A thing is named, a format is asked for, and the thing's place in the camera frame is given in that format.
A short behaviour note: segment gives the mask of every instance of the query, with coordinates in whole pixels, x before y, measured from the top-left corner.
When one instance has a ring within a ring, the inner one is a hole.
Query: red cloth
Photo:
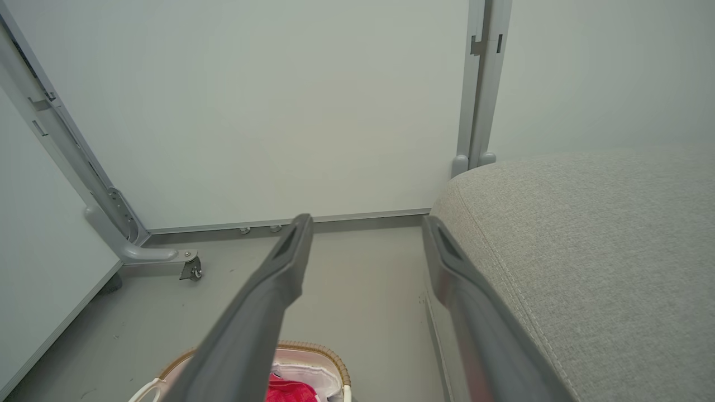
[[[298,381],[286,381],[271,373],[266,402],[316,402],[315,390]]]

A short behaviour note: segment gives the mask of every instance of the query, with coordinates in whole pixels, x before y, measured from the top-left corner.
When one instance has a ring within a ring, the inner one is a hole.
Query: white garment
[[[322,367],[274,362],[271,373],[284,380],[299,381],[311,386],[315,390],[319,402],[327,402],[329,397],[342,391],[340,380],[335,377],[335,374]]]

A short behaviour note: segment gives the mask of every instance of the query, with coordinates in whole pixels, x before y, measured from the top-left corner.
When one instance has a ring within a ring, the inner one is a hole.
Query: whiteboard
[[[5,0],[149,231],[429,208],[467,0]]]
[[[0,65],[0,400],[119,262],[11,102],[8,93],[23,97],[9,84]]]
[[[715,1],[513,0],[497,160],[715,139]]]

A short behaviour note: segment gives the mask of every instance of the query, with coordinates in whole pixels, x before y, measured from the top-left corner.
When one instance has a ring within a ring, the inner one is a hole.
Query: metal frame
[[[102,169],[2,0],[0,26],[3,31],[0,34],[7,36],[0,44],[0,62],[6,66],[23,97],[34,107],[36,116],[32,125],[41,137],[51,140],[51,144],[43,142],[45,148],[49,151],[52,147],[64,157],[64,161],[58,162],[56,155],[51,153],[55,162],[65,168],[63,173],[67,177],[72,173],[67,172],[66,166],[71,167],[126,239],[133,243],[146,240],[149,233]]]
[[[462,107],[452,177],[496,161],[496,155],[487,152],[487,146],[510,15],[511,0],[469,2]]]

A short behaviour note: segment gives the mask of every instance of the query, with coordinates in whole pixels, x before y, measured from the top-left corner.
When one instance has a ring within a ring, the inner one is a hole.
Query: cushion
[[[577,401],[715,400],[715,147],[498,162],[431,213]]]

